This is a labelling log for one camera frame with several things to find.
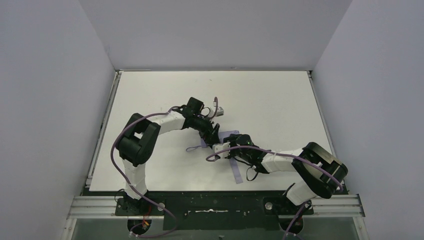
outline glass panel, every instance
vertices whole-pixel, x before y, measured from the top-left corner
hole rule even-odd
[[[162,232],[162,219],[155,219],[145,235]],[[126,219],[78,219],[72,240],[128,239]],[[304,218],[304,228],[299,234],[304,240],[358,240],[351,217]],[[265,231],[259,228],[245,230],[177,230],[168,236],[144,239],[172,240],[280,240],[282,231]]]

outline metal bolt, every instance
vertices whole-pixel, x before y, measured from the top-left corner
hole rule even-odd
[[[161,206],[162,208],[160,208],[160,207],[157,207],[157,210],[159,210],[159,211],[163,211],[164,209],[164,207],[165,207],[165,204],[163,204],[162,202],[160,202],[159,203],[159,206]]]
[[[273,209],[273,204],[271,202],[265,203],[265,209],[266,210],[272,210]]]

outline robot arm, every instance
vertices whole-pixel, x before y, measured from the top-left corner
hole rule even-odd
[[[146,194],[148,191],[145,181],[146,162],[152,155],[158,136],[169,131],[186,128],[197,130],[200,138],[214,150],[217,158],[242,158],[254,166],[256,172],[263,174],[276,171],[299,173],[302,181],[294,184],[287,192],[287,198],[295,205],[300,205],[316,196],[329,199],[337,190],[334,181],[312,166],[291,157],[267,153],[271,151],[258,150],[260,148],[253,144],[247,134],[232,134],[224,138],[223,144],[221,144],[218,137],[220,125],[214,126],[210,117],[202,115],[203,108],[203,102],[191,97],[187,105],[173,108],[168,115],[144,119],[125,132],[116,148],[119,150],[119,156],[123,159],[126,176],[140,193]],[[133,114],[127,126],[142,117],[138,113]],[[314,142],[310,142],[304,148],[279,154],[290,154],[306,159],[323,168],[339,182],[348,173],[344,164]],[[128,184],[125,193],[131,201],[141,198]]]
[[[286,195],[297,206],[317,196],[329,199],[338,189],[337,184],[317,167],[325,170],[339,182],[348,174],[347,167],[340,160],[315,142],[310,142],[303,148],[277,153],[254,145],[247,134],[232,134],[223,141],[223,144],[214,145],[217,158],[242,158],[257,173],[269,174],[276,171],[299,173],[302,181],[294,184]],[[296,157],[307,160],[307,164]]]
[[[125,175],[137,191],[143,195],[148,191],[146,187],[146,162],[153,153],[159,135],[173,130],[192,128],[199,132],[200,138],[208,146],[212,147],[212,145],[220,143],[218,137],[220,125],[214,126],[210,117],[202,115],[203,108],[203,102],[191,97],[187,105],[175,107],[167,115],[144,119],[125,132],[116,148],[123,160]],[[126,126],[141,118],[143,118],[142,115],[133,114]],[[128,186],[128,183],[125,187],[125,193],[134,200],[141,198]]]

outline black mounting plate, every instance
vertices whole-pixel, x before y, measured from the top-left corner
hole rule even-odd
[[[178,221],[179,230],[235,230],[262,228],[279,230],[277,215],[295,215],[299,207],[284,195],[285,191],[149,191],[148,197],[164,203]],[[271,202],[273,210],[265,209]],[[139,212],[123,210],[123,198],[118,199],[116,216],[142,216]],[[305,215],[312,215],[313,210]],[[162,216],[156,206],[151,216]],[[175,226],[175,220],[164,215],[163,230]]]

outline white table surface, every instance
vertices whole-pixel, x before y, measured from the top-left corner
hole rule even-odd
[[[224,116],[215,118],[221,131],[249,134],[264,149],[287,151],[309,142],[331,152],[317,103],[305,71],[127,71],[116,91],[95,165],[90,191],[117,191],[125,181],[109,154],[113,141],[133,113],[165,112],[195,97],[212,107],[217,96]],[[159,136],[146,165],[150,191],[257,191],[285,190],[301,180],[295,172],[259,174],[246,181],[247,166],[238,163],[243,183],[236,184],[226,159],[205,161],[209,148],[185,149],[200,144],[193,129]],[[119,153],[115,159],[123,168]]]

